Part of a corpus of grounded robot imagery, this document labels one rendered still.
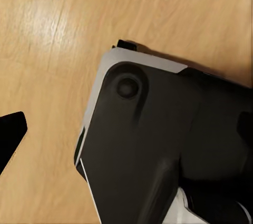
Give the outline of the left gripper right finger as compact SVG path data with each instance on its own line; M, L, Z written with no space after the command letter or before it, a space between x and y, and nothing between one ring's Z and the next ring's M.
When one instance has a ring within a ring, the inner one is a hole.
M241 111L236 130L253 153L253 113Z

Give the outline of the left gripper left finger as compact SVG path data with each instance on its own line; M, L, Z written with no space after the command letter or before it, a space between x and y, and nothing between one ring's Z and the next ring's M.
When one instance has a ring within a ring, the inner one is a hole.
M0 175L27 132L22 111L0 117Z

